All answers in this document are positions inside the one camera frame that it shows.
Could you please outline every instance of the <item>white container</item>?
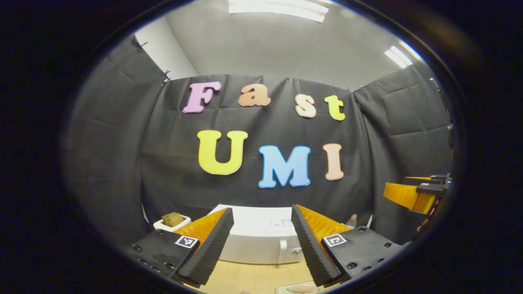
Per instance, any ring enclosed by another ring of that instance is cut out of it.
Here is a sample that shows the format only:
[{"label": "white container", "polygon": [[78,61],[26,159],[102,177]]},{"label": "white container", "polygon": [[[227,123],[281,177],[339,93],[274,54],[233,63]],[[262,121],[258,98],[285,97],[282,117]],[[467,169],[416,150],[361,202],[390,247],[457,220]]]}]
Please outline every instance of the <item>white container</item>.
[{"label": "white container", "polygon": [[176,231],[179,228],[181,228],[181,227],[191,223],[191,218],[190,217],[186,217],[186,216],[182,216],[181,215],[181,218],[184,221],[179,223],[179,224],[177,224],[175,227],[169,227],[168,225],[166,225],[164,223],[164,221],[162,219],[160,219],[159,221],[157,221],[156,223],[153,224],[154,229],[155,230],[162,229],[162,230],[165,230],[165,231],[173,232],[173,231]]},{"label": "white container", "polygon": [[218,205],[209,214],[230,207],[234,226],[220,259],[250,264],[283,264],[303,258],[291,222],[291,207]]}]

